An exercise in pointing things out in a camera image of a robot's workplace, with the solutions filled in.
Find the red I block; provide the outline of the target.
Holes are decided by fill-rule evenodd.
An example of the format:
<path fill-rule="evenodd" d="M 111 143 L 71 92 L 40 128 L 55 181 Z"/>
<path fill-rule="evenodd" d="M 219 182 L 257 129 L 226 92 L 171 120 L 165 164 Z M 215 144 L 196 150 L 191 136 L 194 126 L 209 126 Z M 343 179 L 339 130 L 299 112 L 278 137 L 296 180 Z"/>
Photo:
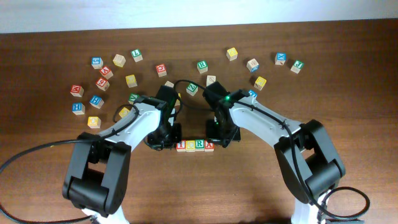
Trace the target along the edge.
<path fill-rule="evenodd" d="M 176 150 L 177 152 L 185 152 L 186 151 L 186 140 L 181 140 L 180 142 L 176 143 Z"/>

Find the yellow C block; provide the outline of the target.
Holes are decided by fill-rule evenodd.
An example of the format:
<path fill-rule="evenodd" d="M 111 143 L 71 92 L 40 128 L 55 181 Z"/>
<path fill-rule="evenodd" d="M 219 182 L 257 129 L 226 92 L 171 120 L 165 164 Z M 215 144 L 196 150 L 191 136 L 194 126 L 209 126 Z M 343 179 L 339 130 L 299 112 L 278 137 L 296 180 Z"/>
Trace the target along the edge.
<path fill-rule="evenodd" d="M 185 151 L 186 152 L 195 152 L 195 140 L 185 141 Z"/>

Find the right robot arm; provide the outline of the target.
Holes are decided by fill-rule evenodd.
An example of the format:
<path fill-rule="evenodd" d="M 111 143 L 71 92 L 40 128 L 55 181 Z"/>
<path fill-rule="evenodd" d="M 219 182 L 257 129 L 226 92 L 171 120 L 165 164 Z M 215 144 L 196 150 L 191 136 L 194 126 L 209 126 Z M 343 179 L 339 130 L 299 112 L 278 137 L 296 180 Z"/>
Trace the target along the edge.
<path fill-rule="evenodd" d="M 284 182 L 295 198 L 292 223 L 337 219 L 326 210 L 327 202 L 346 169 L 319 121 L 288 119 L 261 105 L 248 91 L 230 93 L 218 82 L 208 85 L 203 97 L 215 112 L 215 119 L 206 124 L 207 140 L 227 147 L 246 129 L 275 150 Z"/>

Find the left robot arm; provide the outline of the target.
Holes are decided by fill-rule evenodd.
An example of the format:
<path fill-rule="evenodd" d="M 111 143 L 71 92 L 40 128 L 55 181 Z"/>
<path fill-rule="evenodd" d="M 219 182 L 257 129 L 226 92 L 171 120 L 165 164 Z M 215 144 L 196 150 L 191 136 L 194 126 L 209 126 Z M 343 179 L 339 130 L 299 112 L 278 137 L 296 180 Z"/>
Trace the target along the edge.
<path fill-rule="evenodd" d="M 162 85 L 155 97 L 136 99 L 132 110 L 112 127 L 98 134 L 81 133 L 63 183 L 63 197 L 93 223 L 127 223 L 121 204 L 131 152 L 143 139 L 158 151 L 181 140 L 181 126 L 172 122 L 177 97 L 173 88 Z"/>

